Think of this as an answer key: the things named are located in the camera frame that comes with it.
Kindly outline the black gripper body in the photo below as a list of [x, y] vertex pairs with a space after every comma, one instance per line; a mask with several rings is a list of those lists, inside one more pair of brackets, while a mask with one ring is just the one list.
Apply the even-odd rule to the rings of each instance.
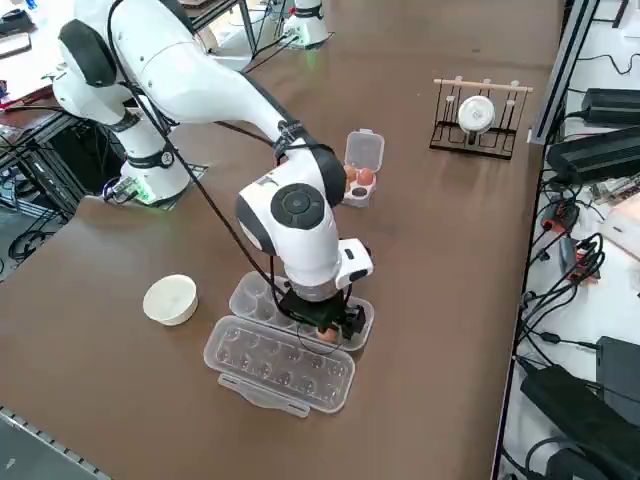
[[303, 299], [294, 290], [289, 290], [278, 301], [278, 308], [295, 321], [321, 330], [340, 329], [350, 321], [342, 293], [336, 293], [320, 302], [312, 302]]

